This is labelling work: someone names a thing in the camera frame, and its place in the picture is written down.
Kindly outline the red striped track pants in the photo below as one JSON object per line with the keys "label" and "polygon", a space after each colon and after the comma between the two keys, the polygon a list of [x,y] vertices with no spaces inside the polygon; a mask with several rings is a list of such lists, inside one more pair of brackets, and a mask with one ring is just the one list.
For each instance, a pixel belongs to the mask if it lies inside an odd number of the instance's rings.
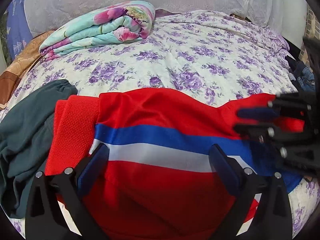
{"label": "red striped track pants", "polygon": [[111,239],[208,239],[234,203],[209,149],[218,144],[242,167],[273,175],[265,145],[233,128],[239,109],[273,99],[256,94],[212,107],[166,88],[73,95],[56,103],[45,174],[74,168],[105,144],[109,160],[89,169],[93,183],[82,200]]}

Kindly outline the blue denim jeans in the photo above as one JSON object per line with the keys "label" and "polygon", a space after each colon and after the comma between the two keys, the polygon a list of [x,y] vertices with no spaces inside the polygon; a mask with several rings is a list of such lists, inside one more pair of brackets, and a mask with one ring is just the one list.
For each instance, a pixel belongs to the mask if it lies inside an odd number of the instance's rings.
{"label": "blue denim jeans", "polygon": [[315,92],[315,77],[310,67],[302,61],[296,61],[290,56],[285,60],[289,64],[289,78],[298,91]]}

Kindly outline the purple floral bed sheet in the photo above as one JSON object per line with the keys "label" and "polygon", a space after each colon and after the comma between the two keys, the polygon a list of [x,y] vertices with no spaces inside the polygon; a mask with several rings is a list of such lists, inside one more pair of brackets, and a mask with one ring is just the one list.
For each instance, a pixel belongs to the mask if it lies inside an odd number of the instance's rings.
{"label": "purple floral bed sheet", "polygon": [[288,53],[287,42],[274,31],[220,12],[159,17],[144,40],[40,59],[1,116],[57,79],[67,79],[80,95],[171,88],[215,107],[258,93],[294,92]]}

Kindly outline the dark green pants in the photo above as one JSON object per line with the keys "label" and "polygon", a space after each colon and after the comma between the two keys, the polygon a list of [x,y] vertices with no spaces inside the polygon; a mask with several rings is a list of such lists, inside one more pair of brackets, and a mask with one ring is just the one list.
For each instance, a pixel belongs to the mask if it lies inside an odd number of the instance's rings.
{"label": "dark green pants", "polygon": [[51,81],[1,121],[1,207],[8,217],[25,217],[33,177],[44,170],[52,144],[55,105],[77,92],[66,79]]}

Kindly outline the beige patterned curtain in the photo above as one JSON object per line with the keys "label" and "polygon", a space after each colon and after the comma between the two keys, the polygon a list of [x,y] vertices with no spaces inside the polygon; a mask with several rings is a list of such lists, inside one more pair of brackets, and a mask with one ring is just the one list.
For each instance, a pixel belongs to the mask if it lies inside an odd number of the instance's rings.
{"label": "beige patterned curtain", "polygon": [[[319,21],[317,20],[316,15],[314,14],[313,10],[309,5],[307,5],[307,13],[306,13],[306,27],[304,32],[304,38],[309,39],[317,39],[319,40]],[[310,66],[308,53],[306,51],[306,48],[304,46],[304,43],[302,44],[300,55],[299,55],[300,61],[302,61],[306,66]]]}

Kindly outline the brown orange blanket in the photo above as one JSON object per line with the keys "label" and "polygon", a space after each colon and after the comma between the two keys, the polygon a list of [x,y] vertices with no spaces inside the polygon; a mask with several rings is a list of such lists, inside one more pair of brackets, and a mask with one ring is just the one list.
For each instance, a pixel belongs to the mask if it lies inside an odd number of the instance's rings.
{"label": "brown orange blanket", "polygon": [[54,30],[49,30],[33,38],[1,74],[1,111],[6,108],[24,75],[40,60],[39,47],[53,32]]}

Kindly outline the folded floral quilt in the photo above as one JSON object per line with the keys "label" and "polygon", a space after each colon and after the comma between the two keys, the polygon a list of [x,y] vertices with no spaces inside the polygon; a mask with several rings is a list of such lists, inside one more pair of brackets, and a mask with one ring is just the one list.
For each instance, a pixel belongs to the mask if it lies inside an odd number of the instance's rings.
{"label": "folded floral quilt", "polygon": [[45,61],[50,61],[84,48],[143,40],[150,34],[155,12],[155,7],[144,1],[93,10],[50,34],[39,52]]}

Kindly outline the blue patterned fabric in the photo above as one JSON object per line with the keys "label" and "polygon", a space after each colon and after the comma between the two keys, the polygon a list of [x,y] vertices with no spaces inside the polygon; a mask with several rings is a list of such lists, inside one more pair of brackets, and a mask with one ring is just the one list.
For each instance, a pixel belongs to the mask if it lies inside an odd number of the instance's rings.
{"label": "blue patterned fabric", "polygon": [[27,24],[24,0],[12,0],[7,12],[7,45],[11,59],[14,60],[33,39],[33,36]]}

